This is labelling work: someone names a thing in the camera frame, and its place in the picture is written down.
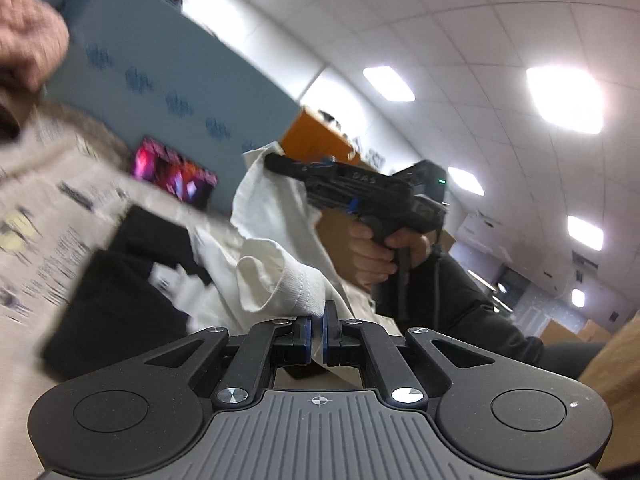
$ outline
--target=fluorescent light panel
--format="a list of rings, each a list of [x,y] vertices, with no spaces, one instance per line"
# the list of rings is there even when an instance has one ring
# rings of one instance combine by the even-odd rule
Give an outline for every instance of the fluorescent light panel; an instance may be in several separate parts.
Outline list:
[[[415,101],[407,83],[390,66],[366,68],[362,73],[387,101]]]
[[[596,80],[588,72],[539,66],[527,70],[527,82],[543,119],[576,132],[600,133],[604,100]]]
[[[604,240],[602,229],[571,215],[566,218],[566,225],[571,238],[575,238],[596,251],[602,249]]]
[[[584,307],[584,292],[579,288],[574,288],[571,293],[571,301],[578,308]]]
[[[482,189],[476,177],[471,173],[451,167],[447,171],[449,171],[453,182],[458,184],[462,189],[475,193],[476,195],[484,196],[484,189]]]
[[[496,301],[499,305],[503,306],[504,308],[506,308],[509,312],[513,312],[513,309],[506,306],[503,302],[501,302],[498,298],[496,298],[495,296],[492,296],[492,298],[494,298],[494,301]]]
[[[487,282],[486,280],[483,280],[480,276],[478,276],[475,272],[473,272],[472,270],[468,270],[467,271],[469,274],[471,274],[476,280],[478,280],[480,283],[482,283],[484,286],[489,287],[492,291],[495,292],[495,287]]]

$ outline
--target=black cloth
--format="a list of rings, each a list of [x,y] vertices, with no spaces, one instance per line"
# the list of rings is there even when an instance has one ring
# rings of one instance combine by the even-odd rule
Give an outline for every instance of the black cloth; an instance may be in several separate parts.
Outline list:
[[[207,269],[193,259],[187,229],[137,205],[129,209],[108,250],[137,256],[172,269],[180,265],[188,275],[197,275],[205,285],[211,283]]]
[[[433,329],[435,262],[431,255],[410,273],[410,320],[396,321],[403,333],[412,326]],[[451,256],[442,254],[439,266],[438,332],[572,379],[578,378],[602,348],[586,342],[545,346],[537,337],[525,337],[511,321],[494,312],[489,298]]]
[[[194,261],[187,229],[133,206],[109,248],[92,254],[42,349],[50,374],[68,380],[187,335],[189,316],[148,282],[156,262],[211,282]]]

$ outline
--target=blue wall panel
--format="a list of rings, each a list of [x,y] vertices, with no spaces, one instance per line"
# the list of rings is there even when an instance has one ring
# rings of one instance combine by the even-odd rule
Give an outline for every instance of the blue wall panel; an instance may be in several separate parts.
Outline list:
[[[153,136],[218,174],[229,212],[242,152],[279,139],[298,105],[166,0],[91,0],[49,97],[103,121],[130,147]]]

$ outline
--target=person's hand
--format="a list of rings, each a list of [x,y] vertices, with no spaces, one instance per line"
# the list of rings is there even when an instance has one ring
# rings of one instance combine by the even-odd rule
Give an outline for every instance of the person's hand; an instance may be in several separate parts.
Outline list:
[[[353,222],[349,226],[349,234],[353,265],[357,269],[356,280],[366,287],[370,287],[373,283],[386,282],[390,274],[396,273],[398,266],[392,261],[393,249],[409,247],[412,269],[427,259],[431,249],[426,236],[407,228],[402,228],[387,237],[386,247],[381,247],[372,240],[373,231],[362,222]]]

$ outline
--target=crosshair marking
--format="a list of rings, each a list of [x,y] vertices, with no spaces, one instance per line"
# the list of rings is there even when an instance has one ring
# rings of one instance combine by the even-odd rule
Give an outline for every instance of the crosshair marking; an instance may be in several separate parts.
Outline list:
[[[326,403],[330,402],[331,399],[327,399],[322,395],[315,396],[313,399],[309,399],[309,402],[314,403],[316,406],[324,406]]]

